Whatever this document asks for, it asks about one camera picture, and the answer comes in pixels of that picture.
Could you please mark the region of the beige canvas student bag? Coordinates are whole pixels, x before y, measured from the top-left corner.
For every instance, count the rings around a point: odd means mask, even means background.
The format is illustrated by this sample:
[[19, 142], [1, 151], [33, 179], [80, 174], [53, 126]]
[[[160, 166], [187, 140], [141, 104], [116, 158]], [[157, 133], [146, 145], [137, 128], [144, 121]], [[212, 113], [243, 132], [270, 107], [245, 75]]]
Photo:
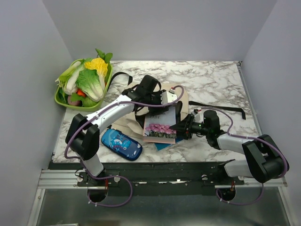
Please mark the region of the beige canvas student bag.
[[[144, 96], [148, 92], [156, 92], [160, 90], [163, 90], [161, 88], [161, 83], [157, 79], [153, 78], [152, 76], [145, 75], [139, 84], [133, 86], [132, 88], [128, 88], [124, 90], [122, 94], [129, 96], [132, 101], [135, 101], [136, 99], [139, 98], [140, 95]], [[226, 133], [220, 128], [219, 117], [217, 116], [216, 113], [217, 110], [222, 109], [227, 111], [239, 112], [242, 114], [242, 118], [244, 120], [246, 119], [246, 114], [244, 110], [241, 108], [205, 105], [194, 101], [189, 101], [188, 104], [195, 105], [195, 106], [209, 107], [209, 110], [204, 112], [204, 121], [202, 123], [207, 129], [209, 129], [209, 132], [206, 135], [206, 139], [211, 143], [214, 143], [219, 136]], [[162, 106], [162, 107], [149, 106], [148, 112], [142, 115], [137, 115], [136, 113], [140, 111], [142, 108], [144, 108], [144, 103], [137, 102], [134, 106], [135, 120], [139, 123], [139, 125], [142, 126], [145, 122], [145, 117], [162, 114], [166, 112], [169, 109], [169, 107], [172, 106], [175, 107], [176, 123], [182, 121], [181, 120], [182, 101], [180, 100], [175, 100], [174, 104], [170, 103], [169, 105]]]

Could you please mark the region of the white flower cover book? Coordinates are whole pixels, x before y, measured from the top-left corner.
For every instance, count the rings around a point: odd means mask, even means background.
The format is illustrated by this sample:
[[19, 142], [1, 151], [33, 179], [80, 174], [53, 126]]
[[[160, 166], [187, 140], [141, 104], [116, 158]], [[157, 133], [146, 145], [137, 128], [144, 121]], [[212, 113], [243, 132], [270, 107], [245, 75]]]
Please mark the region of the white flower cover book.
[[176, 124], [175, 107], [159, 115], [145, 117], [143, 141], [152, 143], [175, 144], [176, 131], [170, 126]]

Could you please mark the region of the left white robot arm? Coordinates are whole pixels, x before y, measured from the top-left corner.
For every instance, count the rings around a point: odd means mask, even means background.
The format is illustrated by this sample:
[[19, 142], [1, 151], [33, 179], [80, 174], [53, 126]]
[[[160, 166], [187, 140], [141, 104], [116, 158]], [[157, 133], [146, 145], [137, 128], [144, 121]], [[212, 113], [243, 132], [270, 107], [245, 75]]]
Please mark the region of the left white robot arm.
[[77, 114], [73, 117], [65, 139], [65, 151], [71, 149], [76, 153], [74, 158], [79, 159], [90, 172], [88, 180], [92, 185], [99, 186], [104, 182], [104, 166], [97, 156], [100, 134], [119, 118], [137, 110], [138, 103], [160, 105], [162, 92], [155, 91], [156, 87], [161, 88], [160, 82], [145, 75], [139, 84], [122, 91], [117, 99], [101, 110], [87, 116]]

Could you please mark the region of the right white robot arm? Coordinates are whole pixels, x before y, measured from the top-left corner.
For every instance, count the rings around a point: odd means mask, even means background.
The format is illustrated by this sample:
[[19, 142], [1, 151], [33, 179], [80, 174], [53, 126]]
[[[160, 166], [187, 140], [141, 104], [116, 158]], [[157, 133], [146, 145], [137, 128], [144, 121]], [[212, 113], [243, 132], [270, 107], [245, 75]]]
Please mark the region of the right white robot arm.
[[244, 160], [230, 160], [222, 164], [217, 171], [217, 181], [228, 184], [234, 177], [254, 178], [259, 183], [283, 177], [289, 170], [289, 164], [269, 135], [245, 137], [223, 131], [217, 110], [207, 109], [203, 121], [197, 122], [199, 111], [187, 115], [182, 121], [170, 126], [183, 139], [192, 136], [205, 136], [208, 144], [217, 150], [228, 150], [243, 154]]

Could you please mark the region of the blue notebook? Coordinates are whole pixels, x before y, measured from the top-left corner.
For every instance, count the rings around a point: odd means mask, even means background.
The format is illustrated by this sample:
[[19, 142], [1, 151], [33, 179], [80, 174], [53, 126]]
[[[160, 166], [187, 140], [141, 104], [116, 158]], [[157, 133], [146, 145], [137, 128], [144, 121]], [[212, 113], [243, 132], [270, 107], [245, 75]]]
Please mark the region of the blue notebook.
[[[175, 139], [175, 144], [179, 143], [180, 141], [182, 141], [182, 138], [176, 138]], [[172, 146], [174, 144], [155, 143], [154, 145], [155, 145], [155, 147], [156, 147], [156, 149], [158, 151], [161, 151], [161, 150], [163, 150], [163, 149], [165, 149], [167, 147], [170, 147], [170, 146]]]

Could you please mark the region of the blue pencil case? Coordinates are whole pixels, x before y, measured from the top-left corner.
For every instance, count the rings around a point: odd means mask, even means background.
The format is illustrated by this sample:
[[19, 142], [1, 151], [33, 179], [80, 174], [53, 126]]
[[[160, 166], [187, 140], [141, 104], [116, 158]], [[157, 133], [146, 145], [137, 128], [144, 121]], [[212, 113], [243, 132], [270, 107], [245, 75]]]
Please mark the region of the blue pencil case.
[[101, 137], [101, 143], [128, 161], [137, 160], [143, 151], [139, 142], [115, 129], [107, 129]]

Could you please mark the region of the yellow toy cabbage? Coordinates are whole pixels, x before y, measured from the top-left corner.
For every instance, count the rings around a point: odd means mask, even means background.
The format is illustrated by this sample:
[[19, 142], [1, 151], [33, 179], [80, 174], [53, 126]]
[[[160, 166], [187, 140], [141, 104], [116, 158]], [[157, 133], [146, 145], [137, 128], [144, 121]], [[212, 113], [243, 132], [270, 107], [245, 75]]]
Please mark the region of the yellow toy cabbage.
[[101, 82], [106, 85], [106, 76], [108, 73], [108, 63], [106, 63], [102, 58], [94, 58], [89, 62], [85, 62], [84, 66], [89, 70], [96, 70]]

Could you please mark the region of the green toy lettuce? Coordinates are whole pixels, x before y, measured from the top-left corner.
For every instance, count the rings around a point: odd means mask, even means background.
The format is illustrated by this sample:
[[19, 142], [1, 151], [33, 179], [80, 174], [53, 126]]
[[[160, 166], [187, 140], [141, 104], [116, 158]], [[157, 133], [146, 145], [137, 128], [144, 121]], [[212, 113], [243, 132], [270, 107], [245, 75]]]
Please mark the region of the green toy lettuce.
[[79, 72], [77, 87], [95, 102], [103, 98], [103, 88], [96, 70], [84, 69]]

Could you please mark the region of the orange toy carrot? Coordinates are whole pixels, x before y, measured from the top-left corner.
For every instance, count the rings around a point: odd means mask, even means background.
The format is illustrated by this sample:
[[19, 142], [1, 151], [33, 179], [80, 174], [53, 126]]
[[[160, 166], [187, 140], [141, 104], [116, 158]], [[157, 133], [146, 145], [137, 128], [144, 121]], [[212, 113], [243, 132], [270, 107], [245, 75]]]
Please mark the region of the orange toy carrot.
[[77, 94], [81, 97], [86, 97], [86, 94], [80, 89], [78, 89]]

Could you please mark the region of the white toy bok choy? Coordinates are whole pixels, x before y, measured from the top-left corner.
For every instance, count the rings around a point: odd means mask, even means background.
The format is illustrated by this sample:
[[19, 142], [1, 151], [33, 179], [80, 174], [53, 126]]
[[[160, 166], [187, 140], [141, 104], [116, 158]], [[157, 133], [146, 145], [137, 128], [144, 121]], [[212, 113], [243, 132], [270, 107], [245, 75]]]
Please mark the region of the white toy bok choy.
[[72, 62], [72, 64], [55, 80], [55, 82], [58, 82], [58, 87], [62, 88], [65, 94], [71, 95], [78, 90], [75, 84], [76, 79], [73, 79], [72, 77], [83, 64], [83, 61], [84, 59], [78, 59]]

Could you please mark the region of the green vegetable basket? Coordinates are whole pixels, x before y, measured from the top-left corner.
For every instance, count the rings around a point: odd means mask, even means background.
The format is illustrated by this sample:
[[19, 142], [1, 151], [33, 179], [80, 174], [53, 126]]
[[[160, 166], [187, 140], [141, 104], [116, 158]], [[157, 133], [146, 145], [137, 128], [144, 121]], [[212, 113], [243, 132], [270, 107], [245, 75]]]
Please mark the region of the green vegetable basket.
[[[92, 58], [84, 59], [83, 64], [78, 68], [78, 70], [75, 72], [75, 75], [73, 75], [72, 78], [77, 79], [78, 75], [79, 75], [79, 72], [86, 69], [85, 66], [84, 66], [84, 63], [89, 62], [91, 60], [92, 60]], [[91, 111], [94, 111], [94, 110], [98, 110], [101, 107], [101, 104], [104, 100], [104, 97], [107, 94], [107, 91], [109, 89], [109, 84], [110, 84], [110, 81], [111, 81], [111, 78], [112, 78], [112, 65], [109, 62], [107, 62], [106, 60], [104, 60], [104, 61], [106, 63], [108, 63], [108, 73], [107, 73], [107, 76], [106, 76], [106, 85], [104, 84], [104, 82], [100, 81], [101, 86], [103, 88], [103, 98], [100, 101], [95, 102], [92, 99], [90, 99], [87, 95], [86, 95], [86, 97], [81, 97], [77, 94], [77, 91], [72, 93], [71, 95], [67, 95], [63, 92], [63, 89], [60, 88], [60, 87], [57, 88], [57, 91], [55, 93], [55, 101], [59, 105], [62, 105], [66, 108], [70, 108], [70, 109], [77, 110], [77, 111], [91, 112]]]

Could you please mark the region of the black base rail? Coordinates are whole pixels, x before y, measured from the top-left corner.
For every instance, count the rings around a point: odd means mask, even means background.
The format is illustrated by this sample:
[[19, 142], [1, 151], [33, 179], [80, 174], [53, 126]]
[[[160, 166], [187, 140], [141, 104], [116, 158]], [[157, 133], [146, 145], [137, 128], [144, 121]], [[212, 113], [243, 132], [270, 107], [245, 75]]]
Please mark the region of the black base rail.
[[62, 173], [64, 178], [75, 178], [71, 188], [79, 188], [95, 194], [108, 196], [211, 196], [215, 188], [243, 185], [238, 178], [222, 173], [221, 162], [159, 162], [159, 163], [105, 163], [102, 177], [90, 178], [78, 163], [53, 163], [49, 170]]

